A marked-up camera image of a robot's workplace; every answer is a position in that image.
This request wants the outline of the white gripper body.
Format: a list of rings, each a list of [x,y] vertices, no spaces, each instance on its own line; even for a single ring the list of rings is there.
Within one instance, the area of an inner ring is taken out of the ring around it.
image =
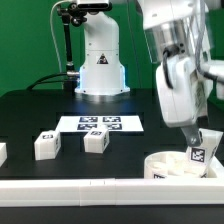
[[[196,123],[206,96],[203,83],[198,80],[193,59],[177,56],[167,60],[173,88],[167,86],[163,67],[156,70],[156,84],[160,108],[168,127],[184,127]]]

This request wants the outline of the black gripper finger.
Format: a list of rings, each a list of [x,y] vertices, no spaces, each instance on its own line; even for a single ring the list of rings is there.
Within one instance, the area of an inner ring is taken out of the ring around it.
[[[182,127],[181,130],[186,138],[186,142],[189,147],[197,147],[201,145],[202,135],[197,126],[185,126]]]

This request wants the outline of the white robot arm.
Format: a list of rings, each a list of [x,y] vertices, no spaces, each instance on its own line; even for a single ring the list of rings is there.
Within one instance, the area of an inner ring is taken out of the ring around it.
[[[182,129],[189,146],[199,146],[197,120],[207,114],[212,85],[224,84],[223,63],[210,57],[206,13],[221,6],[213,0],[134,0],[143,16],[147,48],[156,69],[164,122]],[[112,96],[128,91],[119,61],[118,25],[105,15],[123,0],[77,0],[84,14],[85,61],[77,92]]]

